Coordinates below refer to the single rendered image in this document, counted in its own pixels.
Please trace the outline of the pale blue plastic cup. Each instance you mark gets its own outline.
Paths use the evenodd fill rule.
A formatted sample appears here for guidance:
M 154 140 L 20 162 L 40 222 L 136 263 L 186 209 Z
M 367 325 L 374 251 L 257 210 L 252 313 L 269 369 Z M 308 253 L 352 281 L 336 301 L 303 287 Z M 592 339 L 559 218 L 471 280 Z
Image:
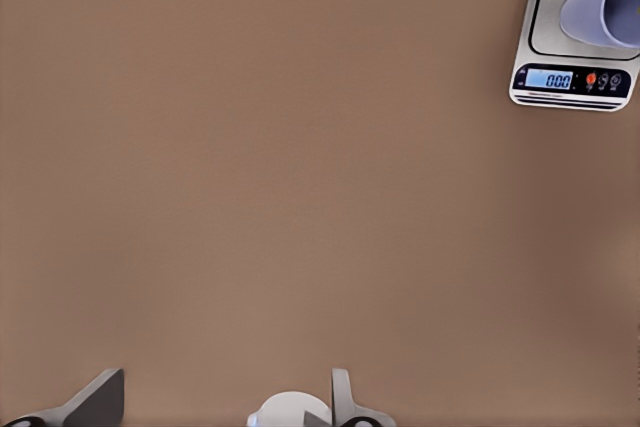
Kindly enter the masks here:
M 560 26 L 583 43 L 640 49 L 640 0 L 566 0 Z

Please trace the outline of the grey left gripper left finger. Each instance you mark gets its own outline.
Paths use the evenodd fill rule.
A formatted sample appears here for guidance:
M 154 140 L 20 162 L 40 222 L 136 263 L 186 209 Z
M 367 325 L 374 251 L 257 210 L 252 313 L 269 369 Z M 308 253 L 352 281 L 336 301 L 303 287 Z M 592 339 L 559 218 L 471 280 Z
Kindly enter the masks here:
M 103 371 L 64 404 L 32 412 L 2 427 L 121 427 L 125 410 L 125 373 Z

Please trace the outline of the silver digital kitchen scale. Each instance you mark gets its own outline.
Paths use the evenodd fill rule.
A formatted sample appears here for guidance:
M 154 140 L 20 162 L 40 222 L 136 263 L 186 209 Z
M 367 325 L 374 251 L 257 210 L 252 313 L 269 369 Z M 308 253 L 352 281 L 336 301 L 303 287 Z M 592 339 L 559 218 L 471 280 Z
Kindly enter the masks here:
M 631 98 L 640 49 L 599 47 L 560 26 L 566 0 L 528 0 L 509 86 L 519 105 L 616 112 Z

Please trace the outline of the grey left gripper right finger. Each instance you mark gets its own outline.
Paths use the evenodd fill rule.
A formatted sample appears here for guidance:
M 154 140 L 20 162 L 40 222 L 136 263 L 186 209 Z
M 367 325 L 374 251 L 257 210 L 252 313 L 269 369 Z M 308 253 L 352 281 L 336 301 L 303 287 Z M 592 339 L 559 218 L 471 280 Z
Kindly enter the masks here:
M 396 427 L 396 421 L 386 413 L 357 404 L 353 397 L 349 372 L 343 368 L 333 368 L 331 420 L 322 420 L 306 409 L 304 427 Z

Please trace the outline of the white sauce bottle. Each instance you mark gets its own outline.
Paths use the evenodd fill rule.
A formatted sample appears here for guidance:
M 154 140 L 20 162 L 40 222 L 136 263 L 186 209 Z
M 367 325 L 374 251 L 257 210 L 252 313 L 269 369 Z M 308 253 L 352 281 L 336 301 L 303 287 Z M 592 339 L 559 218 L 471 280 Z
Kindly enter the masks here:
M 331 427 L 332 413 L 321 399 L 304 392 L 286 391 L 269 397 L 250 414 L 246 427 Z

